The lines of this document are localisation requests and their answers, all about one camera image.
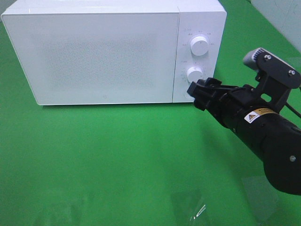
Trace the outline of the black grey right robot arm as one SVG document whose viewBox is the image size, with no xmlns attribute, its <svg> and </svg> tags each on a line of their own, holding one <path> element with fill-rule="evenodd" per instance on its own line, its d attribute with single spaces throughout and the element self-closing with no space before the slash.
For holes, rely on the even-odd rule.
<svg viewBox="0 0 301 226">
<path fill-rule="evenodd" d="M 249 85 L 227 86 L 209 78 L 192 82 L 187 93 L 196 108 L 207 110 L 263 162 L 265 176 L 274 188 L 301 194 L 300 128 L 265 100 L 255 98 Z"/>
</svg>

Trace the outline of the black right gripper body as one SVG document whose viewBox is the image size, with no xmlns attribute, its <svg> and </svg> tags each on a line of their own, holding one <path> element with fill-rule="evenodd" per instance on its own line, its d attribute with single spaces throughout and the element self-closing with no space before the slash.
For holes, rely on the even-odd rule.
<svg viewBox="0 0 301 226">
<path fill-rule="evenodd" d="M 223 86 L 218 97 L 216 118 L 240 139 L 264 139 L 272 134 L 282 116 L 262 98 L 253 98 L 251 86 Z"/>
</svg>

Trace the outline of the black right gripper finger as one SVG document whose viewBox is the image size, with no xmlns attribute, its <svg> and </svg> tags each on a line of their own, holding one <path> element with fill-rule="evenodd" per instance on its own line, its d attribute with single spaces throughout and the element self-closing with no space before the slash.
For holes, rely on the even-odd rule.
<svg viewBox="0 0 301 226">
<path fill-rule="evenodd" d="M 208 89 L 224 89 L 224 90 L 231 90 L 234 89 L 235 86 L 230 85 L 222 85 L 222 82 L 215 78 L 207 78 L 206 80 L 199 79 L 197 84 L 201 87 L 205 87 Z"/>
<path fill-rule="evenodd" d="M 187 90 L 188 94 L 194 98 L 194 106 L 202 111 L 208 109 L 213 103 L 222 97 L 226 90 L 208 89 L 201 87 L 196 82 L 192 82 Z"/>
</svg>

